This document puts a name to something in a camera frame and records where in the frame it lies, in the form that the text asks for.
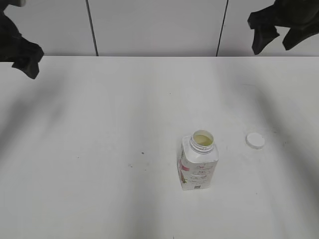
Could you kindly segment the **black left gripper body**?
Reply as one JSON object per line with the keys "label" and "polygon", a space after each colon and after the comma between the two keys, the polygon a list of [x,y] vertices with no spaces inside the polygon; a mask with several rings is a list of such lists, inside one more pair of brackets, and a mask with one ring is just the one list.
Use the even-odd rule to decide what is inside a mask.
{"label": "black left gripper body", "polygon": [[0,1],[0,61],[1,62],[27,62],[20,56],[20,44],[22,35],[14,22],[5,15],[4,10],[9,6],[23,7],[25,0],[1,0]]}

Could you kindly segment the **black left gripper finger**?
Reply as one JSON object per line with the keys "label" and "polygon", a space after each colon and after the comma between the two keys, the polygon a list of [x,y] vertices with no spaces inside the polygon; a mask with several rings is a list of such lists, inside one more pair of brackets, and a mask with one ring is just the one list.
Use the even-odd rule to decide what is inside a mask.
{"label": "black left gripper finger", "polygon": [[44,56],[42,48],[24,38],[20,40],[17,54],[13,58],[13,68],[22,71],[26,76],[35,79],[39,74],[39,62]]}

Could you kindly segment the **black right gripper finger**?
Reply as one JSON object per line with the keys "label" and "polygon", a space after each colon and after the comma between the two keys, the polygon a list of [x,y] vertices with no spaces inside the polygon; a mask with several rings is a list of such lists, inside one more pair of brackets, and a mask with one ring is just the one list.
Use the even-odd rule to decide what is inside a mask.
{"label": "black right gripper finger", "polygon": [[252,43],[252,50],[255,55],[260,54],[263,49],[272,42],[275,38],[280,36],[277,29],[273,25],[259,25],[254,29],[254,39]]}
{"label": "black right gripper finger", "polygon": [[303,29],[290,29],[283,39],[285,50],[291,50],[302,41],[317,35],[319,33],[319,24],[309,25]]}

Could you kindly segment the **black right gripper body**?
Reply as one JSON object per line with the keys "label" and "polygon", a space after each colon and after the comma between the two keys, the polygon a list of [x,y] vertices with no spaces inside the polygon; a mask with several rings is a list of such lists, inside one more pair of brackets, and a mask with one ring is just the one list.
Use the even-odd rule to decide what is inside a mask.
{"label": "black right gripper body", "polygon": [[317,0],[276,0],[271,6],[250,13],[248,18],[251,29],[259,25],[305,28],[318,22]]}

